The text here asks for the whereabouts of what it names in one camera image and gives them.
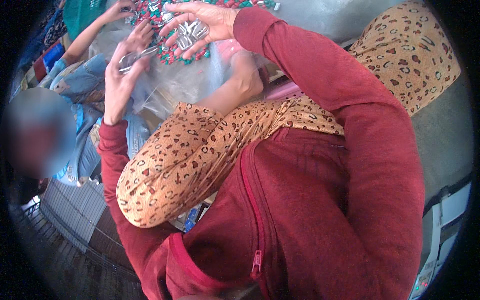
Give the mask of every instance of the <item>woman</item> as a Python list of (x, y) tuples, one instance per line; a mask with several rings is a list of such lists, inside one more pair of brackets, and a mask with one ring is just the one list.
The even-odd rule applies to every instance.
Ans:
[[(185, 14), (165, 31), (197, 17), (210, 27), (184, 57), (235, 38), (277, 63), (305, 96), (235, 108), (260, 90), (243, 57), (232, 82), (197, 105), (180, 103), (129, 162), (121, 111), (135, 78), (112, 60), (98, 150), (106, 201), (145, 294), (212, 296), (255, 280), (267, 299), (406, 299), (424, 203), (409, 114), (459, 75), (426, 6), (381, 14), (354, 56), (258, 8), (167, 8)], [(116, 57), (134, 48), (122, 44)], [(218, 187), (188, 233), (165, 222)]]
[[(77, 140), (72, 157), (69, 163), (53, 176), (64, 184), (81, 187), (89, 177), (95, 175), (95, 170), (99, 169), (100, 156), (96, 147), (99, 140), (98, 128), (104, 112), (104, 78), (108, 62), (103, 54), (85, 61), (80, 61), (80, 57), (88, 50), (105, 24), (133, 15), (131, 12), (122, 12), (124, 7), (135, 9), (135, 4), (129, 0), (120, 0), (113, 4), (79, 34), (39, 85), (59, 93), (71, 104), (77, 122)], [(152, 41), (151, 29), (151, 25), (145, 21), (134, 29), (128, 39), (135, 40), (146, 48)], [(130, 124), (127, 134), (129, 155), (133, 157), (150, 136), (150, 130), (140, 116), (132, 113), (131, 106), (132, 102), (125, 118)]]

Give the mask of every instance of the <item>denim jacket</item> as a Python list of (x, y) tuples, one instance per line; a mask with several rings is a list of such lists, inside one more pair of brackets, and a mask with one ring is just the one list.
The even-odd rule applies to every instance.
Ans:
[[(105, 69), (103, 54), (89, 60), (66, 65), (64, 59), (55, 62), (41, 86), (59, 93), (71, 105), (76, 120), (76, 144), (68, 164), (53, 177), (62, 183), (81, 186), (100, 162), (96, 151), (98, 129), (105, 106)], [(147, 123), (132, 113), (132, 101), (124, 119), (128, 120), (128, 154), (132, 158), (150, 137)]]

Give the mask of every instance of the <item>red sweater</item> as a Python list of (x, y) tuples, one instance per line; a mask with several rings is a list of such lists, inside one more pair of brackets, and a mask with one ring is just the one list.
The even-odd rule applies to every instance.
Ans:
[(182, 234), (125, 219), (116, 185), (129, 160), (127, 124), (102, 124), (105, 198), (144, 293), (176, 299), (258, 280), (272, 299), (406, 299), (420, 263), (424, 186), (405, 109), (320, 34), (256, 8), (239, 12), (234, 34), (332, 112), (345, 137), (283, 128), (251, 143)]

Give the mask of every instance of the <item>red zipper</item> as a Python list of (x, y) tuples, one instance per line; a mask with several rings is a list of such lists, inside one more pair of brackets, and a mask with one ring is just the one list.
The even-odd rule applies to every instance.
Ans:
[(255, 199), (255, 196), (253, 195), (252, 187), (250, 186), (250, 183), (248, 182), (247, 178), (247, 172), (245, 170), (245, 164), (244, 164), (244, 158), (245, 155), (242, 153), (241, 159), (240, 159), (240, 168), (241, 168), (241, 174), (242, 174), (242, 179), (243, 179), (243, 185), (245, 186), (245, 190), (247, 191), (248, 199), (250, 201), (250, 204), (252, 205), (253, 208), (253, 213), (255, 214), (255, 220), (257, 222), (257, 228), (258, 228), (258, 248), (255, 251), (255, 256), (253, 257), (253, 264), (252, 264), (252, 271), (250, 272), (250, 277), (253, 280), (258, 280), (260, 284), (260, 289), (262, 290), (262, 293), (265, 298), (268, 297), (268, 290), (266, 287), (266, 282), (265, 279), (262, 276), (262, 261), (263, 261), (263, 256), (265, 253), (265, 230), (264, 230), (264, 223), (262, 221), (262, 216), (260, 215), (260, 209), (258, 208), (257, 201)]

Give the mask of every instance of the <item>zipper pull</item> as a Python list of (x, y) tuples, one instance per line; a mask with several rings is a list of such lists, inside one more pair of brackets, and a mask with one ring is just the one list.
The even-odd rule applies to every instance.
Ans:
[(253, 280), (258, 279), (258, 277), (260, 277), (261, 270), (262, 270), (262, 251), (257, 250), (255, 251), (255, 256), (253, 258), (252, 272), (250, 273), (250, 277)]

